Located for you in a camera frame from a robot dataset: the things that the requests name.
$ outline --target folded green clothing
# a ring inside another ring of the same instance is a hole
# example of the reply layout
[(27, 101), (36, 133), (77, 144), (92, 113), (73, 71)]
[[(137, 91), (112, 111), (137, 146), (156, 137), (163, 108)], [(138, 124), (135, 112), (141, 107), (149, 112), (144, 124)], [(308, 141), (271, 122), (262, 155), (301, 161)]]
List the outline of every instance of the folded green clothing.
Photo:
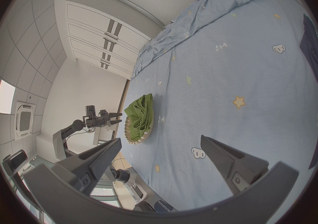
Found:
[(144, 132), (148, 132), (153, 116), (152, 94), (143, 95), (141, 98), (132, 102), (125, 113), (130, 118), (130, 138), (138, 141)]

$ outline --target woven basket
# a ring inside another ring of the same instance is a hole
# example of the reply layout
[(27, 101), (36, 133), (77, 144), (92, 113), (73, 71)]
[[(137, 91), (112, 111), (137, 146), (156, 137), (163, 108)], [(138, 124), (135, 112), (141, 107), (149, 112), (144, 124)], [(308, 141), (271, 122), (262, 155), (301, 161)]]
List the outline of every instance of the woven basket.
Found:
[(144, 132), (144, 134), (142, 135), (142, 137), (138, 141), (131, 140), (130, 139), (130, 131), (128, 129), (130, 127), (130, 119), (129, 119), (129, 117), (127, 117), (126, 121), (125, 121), (125, 137), (127, 139), (127, 142), (129, 142), (130, 144), (138, 144), (138, 143), (145, 141), (150, 136), (150, 133), (152, 131), (153, 126), (154, 126), (154, 111), (152, 111), (152, 122), (150, 124), (149, 131)]

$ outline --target blue bedsheet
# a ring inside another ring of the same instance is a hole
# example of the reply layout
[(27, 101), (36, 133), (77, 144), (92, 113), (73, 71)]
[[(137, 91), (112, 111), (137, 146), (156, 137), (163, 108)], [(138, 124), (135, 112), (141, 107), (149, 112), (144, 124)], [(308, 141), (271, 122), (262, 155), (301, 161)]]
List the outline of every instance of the blue bedsheet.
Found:
[(305, 186), (318, 86), (300, 50), (303, 14), (296, 0), (198, 0), (141, 50), (124, 108), (152, 93), (155, 125), (145, 142), (131, 145), (121, 123), (121, 151), (177, 210), (232, 196), (200, 150), (202, 134), (269, 168), (284, 161), (299, 170), (286, 207)]

